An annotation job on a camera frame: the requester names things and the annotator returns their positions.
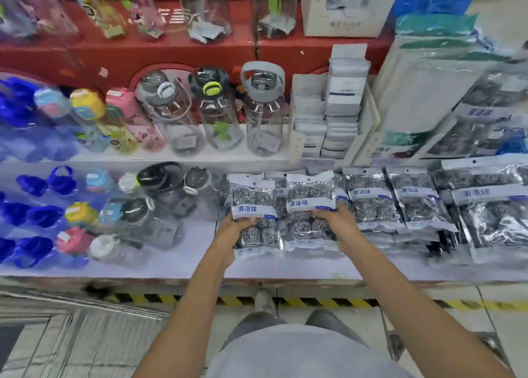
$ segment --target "metal floor plate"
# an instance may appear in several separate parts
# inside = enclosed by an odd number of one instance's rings
[[[23,325],[0,378],[128,378],[164,324],[112,311],[0,299],[0,327]]]

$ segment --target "hand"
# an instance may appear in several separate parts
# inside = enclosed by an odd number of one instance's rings
[[[312,210],[312,214],[328,222],[330,229],[337,236],[337,244],[341,251],[343,251],[343,245],[346,241],[350,241],[354,236],[363,235],[358,228],[354,215],[341,202],[337,203],[337,212],[315,208]]]
[[[210,248],[220,252],[226,268],[234,261],[233,246],[238,241],[240,232],[254,224],[255,218],[241,218],[235,222],[231,213],[221,221]]]

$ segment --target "yellow and black striped tape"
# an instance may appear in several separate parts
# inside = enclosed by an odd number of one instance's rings
[[[144,305],[148,303],[175,304],[180,301],[180,295],[162,294],[128,294],[115,293],[106,298],[114,303],[135,303]],[[352,307],[352,308],[373,308],[379,307],[376,299],[348,299],[348,298],[315,298],[315,297],[274,297],[275,304],[290,307]],[[436,304],[445,309],[455,309],[461,311],[490,310],[501,311],[528,311],[528,301],[495,301],[495,300],[434,300]],[[247,296],[219,296],[216,304],[221,306],[254,306],[253,297]]]

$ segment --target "person's left hand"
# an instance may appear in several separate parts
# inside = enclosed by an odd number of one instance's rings
[[[239,221],[233,221],[231,213],[220,223],[214,236],[211,248],[219,250],[223,257],[224,265],[228,268],[234,261],[233,246],[238,241],[240,232],[255,224],[255,218],[241,218]]]

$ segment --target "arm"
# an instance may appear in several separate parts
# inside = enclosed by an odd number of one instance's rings
[[[185,295],[156,336],[133,378],[200,378],[222,278],[234,261],[233,245],[253,220],[228,215],[194,271]]]
[[[337,213],[313,213],[328,221],[340,240],[340,250],[376,294],[424,377],[514,377],[471,332],[418,290],[366,240],[345,206]]]

